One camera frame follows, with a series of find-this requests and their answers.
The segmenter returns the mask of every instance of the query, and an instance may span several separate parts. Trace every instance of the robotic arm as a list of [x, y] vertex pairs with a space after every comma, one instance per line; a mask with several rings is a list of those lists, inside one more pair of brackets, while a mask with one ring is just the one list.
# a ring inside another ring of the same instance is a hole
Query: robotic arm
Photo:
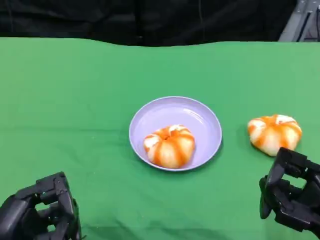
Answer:
[[[305, 186], [291, 185], [282, 179], [284, 174], [305, 179]], [[261, 219], [274, 211], [277, 223], [299, 232], [311, 231], [320, 239], [320, 165], [282, 147], [259, 186]]]
[[[49, 208], [36, 210], [38, 204]], [[55, 230], [48, 231], [48, 226]], [[79, 208], [63, 172], [36, 181], [0, 207], [0, 240], [81, 240]]]

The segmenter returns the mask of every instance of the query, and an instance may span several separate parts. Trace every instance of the lavender plate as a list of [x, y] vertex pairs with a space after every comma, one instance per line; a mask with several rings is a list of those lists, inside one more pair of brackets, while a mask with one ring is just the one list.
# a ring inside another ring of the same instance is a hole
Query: lavender plate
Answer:
[[[169, 125], [185, 125], [195, 139], [192, 159], [178, 169], [164, 168], [151, 163], [144, 150], [144, 138]], [[186, 171], [209, 161], [218, 151], [222, 129], [216, 115], [204, 104], [182, 96], [158, 98], [144, 105], [133, 117], [129, 139], [135, 153], [147, 164], [166, 171]]]

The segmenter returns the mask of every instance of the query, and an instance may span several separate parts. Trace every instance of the green tablecloth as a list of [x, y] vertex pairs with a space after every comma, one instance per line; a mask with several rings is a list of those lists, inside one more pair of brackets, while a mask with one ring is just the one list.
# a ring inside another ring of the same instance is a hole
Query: green tablecloth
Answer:
[[[64, 171], [87, 240], [312, 240], [260, 220], [269, 158], [247, 122], [293, 116], [298, 151], [320, 161], [320, 46], [215, 43], [127, 47], [82, 39], [0, 39], [0, 201]], [[129, 123], [147, 102], [186, 96], [208, 105], [223, 147], [195, 171], [150, 167]]]

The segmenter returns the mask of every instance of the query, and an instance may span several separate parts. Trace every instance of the black background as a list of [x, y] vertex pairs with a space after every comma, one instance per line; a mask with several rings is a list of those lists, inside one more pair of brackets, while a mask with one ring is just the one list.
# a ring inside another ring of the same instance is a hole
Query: black background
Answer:
[[296, 0], [0, 0], [0, 35], [174, 46], [277, 41]]

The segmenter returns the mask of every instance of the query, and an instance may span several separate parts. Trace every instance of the orange glazed pastry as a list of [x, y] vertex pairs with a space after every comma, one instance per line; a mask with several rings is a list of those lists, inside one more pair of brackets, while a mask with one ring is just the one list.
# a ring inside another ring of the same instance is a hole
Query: orange glazed pastry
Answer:
[[295, 150], [302, 136], [296, 120], [278, 114], [252, 119], [248, 132], [251, 143], [270, 156], [276, 156], [280, 147]]
[[177, 169], [187, 164], [195, 150], [195, 138], [183, 125], [172, 125], [145, 137], [144, 149], [150, 162]]

